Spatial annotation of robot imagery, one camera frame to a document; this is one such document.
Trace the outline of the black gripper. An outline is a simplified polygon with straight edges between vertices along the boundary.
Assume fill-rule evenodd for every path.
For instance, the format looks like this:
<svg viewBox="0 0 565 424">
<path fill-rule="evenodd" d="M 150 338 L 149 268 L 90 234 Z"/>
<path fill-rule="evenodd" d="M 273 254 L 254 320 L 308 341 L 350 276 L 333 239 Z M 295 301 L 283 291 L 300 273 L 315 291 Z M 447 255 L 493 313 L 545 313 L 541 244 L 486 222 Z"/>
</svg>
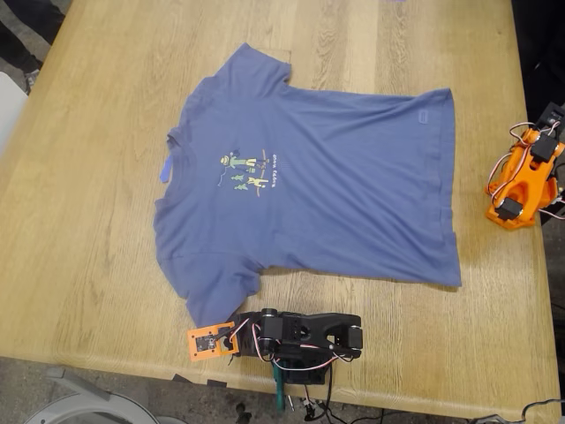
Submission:
<svg viewBox="0 0 565 424">
<path fill-rule="evenodd" d="M 261 312 L 246 312 L 233 316 L 234 328 L 227 336 L 227 346 L 236 349 L 237 357 L 260 357 Z"/>
</svg>

